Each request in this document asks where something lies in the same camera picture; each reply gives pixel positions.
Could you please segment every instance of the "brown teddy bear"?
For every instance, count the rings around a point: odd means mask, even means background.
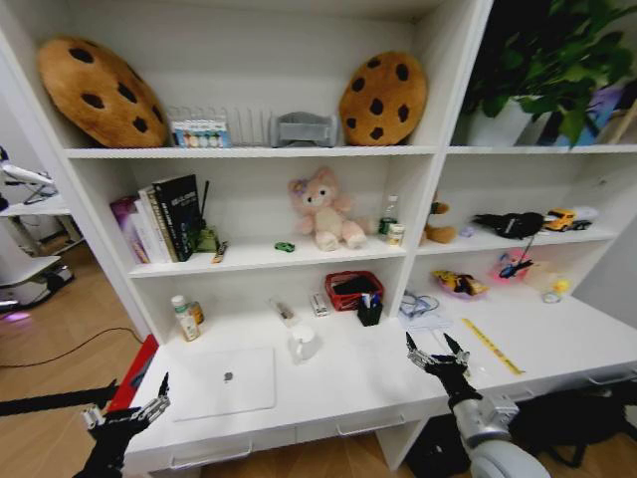
[[[438,191],[434,195],[434,202],[431,203],[431,214],[444,214],[449,210],[449,204],[446,202],[438,202]],[[456,237],[456,228],[452,226],[434,227],[429,225],[429,218],[425,224],[425,230],[420,238],[420,244],[424,244],[427,239],[441,244],[449,244]]]
[[[56,107],[108,147],[157,147],[168,128],[150,86],[118,55],[77,37],[58,37],[38,53]]]
[[[349,144],[386,146],[404,139],[420,121],[427,85],[420,63],[386,52],[356,70],[338,107]]]

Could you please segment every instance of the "pink stuffed bunny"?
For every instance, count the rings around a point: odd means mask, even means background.
[[[290,181],[288,191],[292,205],[303,215],[298,231],[315,232],[319,249],[333,251],[341,239],[351,249],[366,243],[362,228],[343,214],[351,209],[351,200],[340,194],[338,181],[330,168],[320,168],[310,180]]]

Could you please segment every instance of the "cable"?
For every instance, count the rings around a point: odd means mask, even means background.
[[[7,364],[0,363],[0,368],[25,368],[27,366],[36,366],[36,365],[43,365],[45,363],[50,363],[50,362],[55,361],[57,359],[61,359],[62,357],[66,357],[69,354],[72,354],[73,352],[75,352],[76,350],[82,348],[83,346],[88,344],[90,341],[92,341],[93,339],[96,339],[97,337],[101,336],[102,334],[105,334],[107,332],[113,332],[113,331],[127,331],[134,337],[134,339],[136,341],[139,342],[140,345],[143,344],[143,341],[136,335],[136,333],[132,329],[130,329],[128,327],[112,327],[110,329],[104,329],[103,331],[101,331],[101,332],[95,334],[94,336],[92,336],[87,341],[82,342],[77,347],[69,350],[68,352],[64,352],[63,354],[61,354],[61,355],[59,355],[57,357],[49,358],[48,360],[36,361],[35,363],[22,363],[22,364],[14,364],[14,365],[7,365]]]

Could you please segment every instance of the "blue item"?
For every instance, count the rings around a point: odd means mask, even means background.
[[[400,301],[400,312],[412,319],[420,317],[428,312],[438,309],[440,303],[431,296],[416,296],[409,291],[405,291],[405,295]]]

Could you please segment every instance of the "small figurine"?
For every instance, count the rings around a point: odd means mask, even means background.
[[[568,279],[558,278],[550,284],[550,290],[541,295],[541,299],[547,304],[556,304],[560,302],[570,289],[570,281]]]
[[[431,273],[442,286],[443,289],[453,293],[454,295],[465,294],[469,297],[484,294],[489,287],[474,279],[469,274],[461,274],[452,271],[433,271]]]
[[[491,270],[490,276],[501,283],[509,283],[511,279],[520,282],[529,272],[529,267],[533,265],[528,251],[529,247],[524,250],[516,248],[505,252]]]
[[[599,215],[597,209],[588,206],[578,206],[571,209],[557,207],[551,209],[544,218],[548,221],[544,229],[549,231],[583,231],[592,224],[591,219]]]

